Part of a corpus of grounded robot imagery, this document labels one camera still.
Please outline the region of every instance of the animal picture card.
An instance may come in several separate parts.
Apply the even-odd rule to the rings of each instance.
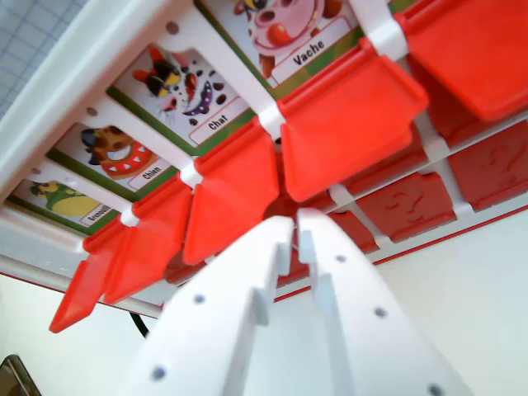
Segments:
[[[362,36],[346,0],[196,0],[196,6],[277,99]]]
[[[145,197],[177,172],[114,125],[90,128],[75,124],[48,157],[132,201]]]
[[[150,45],[108,89],[190,155],[203,155],[249,120],[248,104],[196,51]]]
[[[119,214],[57,181],[23,180],[7,199],[87,235],[94,234]]]

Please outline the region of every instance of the cartoon cat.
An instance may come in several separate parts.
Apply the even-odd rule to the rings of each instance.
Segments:
[[[187,116],[189,124],[194,126],[198,124],[195,116],[207,114],[213,103],[222,105],[227,100],[220,93],[225,81],[204,60],[188,62],[179,54],[165,57],[154,46],[148,48],[148,53],[152,69],[135,70],[133,76],[158,99],[158,118],[165,115],[171,124],[178,112]]]

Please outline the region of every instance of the grid pattern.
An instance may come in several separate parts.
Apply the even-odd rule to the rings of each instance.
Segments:
[[[0,0],[0,119],[87,0]]]

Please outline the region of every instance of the cartoon frog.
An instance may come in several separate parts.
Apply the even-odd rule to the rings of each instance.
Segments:
[[[58,215],[83,217],[99,206],[96,200],[56,181],[33,182],[30,192],[46,199],[45,208]]]

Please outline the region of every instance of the cartoon dog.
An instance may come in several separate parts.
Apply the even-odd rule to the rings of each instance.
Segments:
[[[204,60],[193,59],[189,63],[178,54],[165,57],[154,46],[149,47],[148,53],[152,69],[135,70],[133,76],[159,100],[159,110],[168,116],[169,123],[179,110],[194,126],[198,124],[194,116],[207,114],[213,102],[221,105],[226,101],[225,94],[215,95],[224,89],[224,80]]]
[[[81,140],[92,154],[88,163],[101,165],[113,180],[136,176],[158,159],[158,155],[113,125],[83,130]]]
[[[276,56],[293,52],[317,35],[319,22],[334,18],[342,7],[342,0],[237,0],[234,13],[246,13],[247,33],[268,78]]]

